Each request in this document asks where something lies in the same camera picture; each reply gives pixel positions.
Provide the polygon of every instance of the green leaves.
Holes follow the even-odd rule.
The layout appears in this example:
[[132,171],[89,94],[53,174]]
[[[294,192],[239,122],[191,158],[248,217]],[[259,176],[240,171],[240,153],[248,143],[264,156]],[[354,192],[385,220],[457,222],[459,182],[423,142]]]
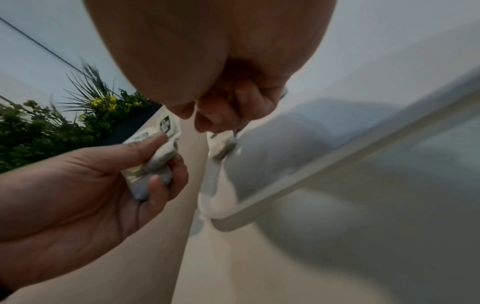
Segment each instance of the green leaves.
[[69,77],[77,92],[61,108],[82,111],[80,124],[69,121],[54,105],[43,107],[33,100],[23,105],[0,105],[0,173],[71,150],[98,145],[119,124],[141,114],[151,103],[142,94],[120,89],[115,96],[97,69],[84,65],[87,76]]

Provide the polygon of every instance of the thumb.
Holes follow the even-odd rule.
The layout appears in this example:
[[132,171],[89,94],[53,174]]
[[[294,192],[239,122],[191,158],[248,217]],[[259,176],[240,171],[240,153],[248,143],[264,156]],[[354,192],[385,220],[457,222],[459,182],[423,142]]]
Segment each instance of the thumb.
[[75,163],[103,173],[116,173],[146,163],[168,141],[165,133],[129,144],[84,148],[66,156]]

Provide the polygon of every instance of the hand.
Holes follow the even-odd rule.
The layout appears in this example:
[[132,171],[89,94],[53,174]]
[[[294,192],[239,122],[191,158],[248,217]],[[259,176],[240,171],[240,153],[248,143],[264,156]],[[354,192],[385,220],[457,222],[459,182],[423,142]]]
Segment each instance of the hand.
[[335,0],[84,0],[121,70],[197,130],[235,130],[277,106],[319,45]]
[[11,290],[80,268],[157,216],[188,181],[177,155],[172,182],[150,179],[150,199],[132,198],[121,170],[149,160],[165,134],[76,150],[0,175],[0,284]]

